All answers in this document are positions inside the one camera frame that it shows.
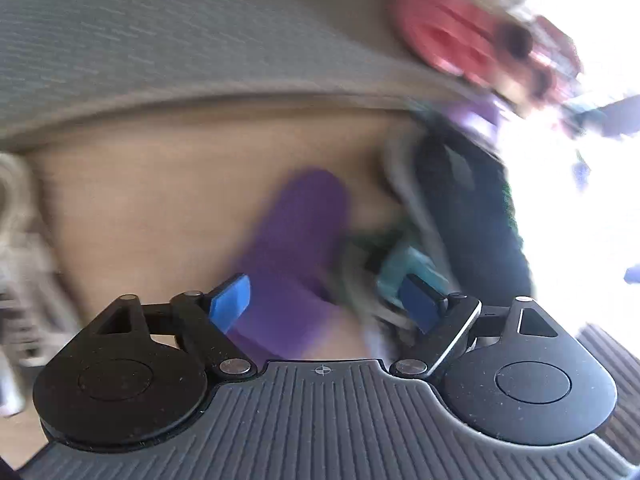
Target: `purple object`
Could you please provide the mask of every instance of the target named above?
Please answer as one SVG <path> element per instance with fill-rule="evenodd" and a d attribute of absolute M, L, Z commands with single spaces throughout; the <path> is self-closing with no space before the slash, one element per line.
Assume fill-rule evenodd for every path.
<path fill-rule="evenodd" d="M 236 270 L 249 276 L 251 300 L 229 336 L 258 365 L 262 355 L 301 358 L 337 311 L 320 296 L 348 206 L 340 180 L 327 171 L 305 171 L 285 186 L 239 259 Z"/>

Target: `circular cap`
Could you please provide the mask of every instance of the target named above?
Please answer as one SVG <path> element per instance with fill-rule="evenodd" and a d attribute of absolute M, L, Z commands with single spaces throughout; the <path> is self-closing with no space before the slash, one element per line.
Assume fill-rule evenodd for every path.
<path fill-rule="evenodd" d="M 396 370 L 404 375 L 420 375 L 427 371 L 427 365 L 418 359 L 402 359 L 396 363 Z"/>
<path fill-rule="evenodd" d="M 112 359 L 89 366 L 78 378 L 80 389 L 97 400 L 125 400 L 144 392 L 154 374 L 131 359 Z"/>
<path fill-rule="evenodd" d="M 251 363 L 246 359 L 227 359 L 220 363 L 220 370 L 229 375 L 242 375 L 251 370 Z"/>
<path fill-rule="evenodd" d="M 495 382 L 512 399 L 529 404 L 555 402 L 571 389 L 569 377 L 560 368 L 533 361 L 506 365 Z"/>

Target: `dark striped mat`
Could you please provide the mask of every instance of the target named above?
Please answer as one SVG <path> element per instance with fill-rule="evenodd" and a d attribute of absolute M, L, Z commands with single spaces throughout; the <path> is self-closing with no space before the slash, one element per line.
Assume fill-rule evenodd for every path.
<path fill-rule="evenodd" d="M 588 324 L 578 341 L 609 371 L 618 404 L 598 435 L 633 464 L 640 464 L 640 360 L 599 326 Z"/>

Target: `tan floor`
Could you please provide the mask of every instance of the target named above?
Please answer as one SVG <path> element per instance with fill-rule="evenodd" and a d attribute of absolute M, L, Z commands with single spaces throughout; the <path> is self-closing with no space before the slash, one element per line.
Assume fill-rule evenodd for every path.
<path fill-rule="evenodd" d="M 326 103 L 215 105 L 75 126 L 29 158 L 88 320 L 126 292 L 153 303 L 209 290 L 299 168 L 327 168 L 343 179 L 353 226 L 389 222 L 400 209 L 380 186 L 377 157 L 405 120 L 399 112 Z M 357 323 L 344 314 L 308 357 L 368 354 Z M 44 441 L 33 408 L 0 420 L 0 454 L 13 466 Z"/>

